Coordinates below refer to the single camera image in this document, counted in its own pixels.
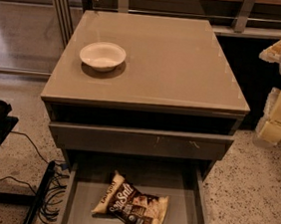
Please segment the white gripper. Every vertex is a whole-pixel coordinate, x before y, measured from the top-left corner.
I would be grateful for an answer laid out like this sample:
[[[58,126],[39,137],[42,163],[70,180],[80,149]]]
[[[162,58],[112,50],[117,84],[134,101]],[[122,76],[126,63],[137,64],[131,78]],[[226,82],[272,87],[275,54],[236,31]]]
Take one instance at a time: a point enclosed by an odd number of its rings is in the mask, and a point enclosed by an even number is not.
[[[279,64],[281,40],[264,49],[258,57],[267,63]],[[281,140],[281,90],[272,88],[255,131],[257,139],[264,144],[276,145]]]

